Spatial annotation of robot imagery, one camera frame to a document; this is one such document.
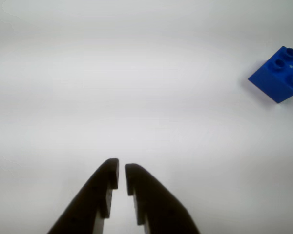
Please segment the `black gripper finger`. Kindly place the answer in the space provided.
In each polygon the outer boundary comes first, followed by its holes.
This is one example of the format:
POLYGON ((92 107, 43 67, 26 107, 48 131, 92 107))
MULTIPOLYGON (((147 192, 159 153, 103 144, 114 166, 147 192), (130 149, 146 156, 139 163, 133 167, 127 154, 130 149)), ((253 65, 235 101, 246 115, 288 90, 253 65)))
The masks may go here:
POLYGON ((118 188, 119 160, 106 160, 93 173, 50 229, 50 234, 102 234, 118 188))
POLYGON ((134 199, 137 224, 146 234, 199 234, 183 204, 138 164, 125 165, 127 194, 134 199))

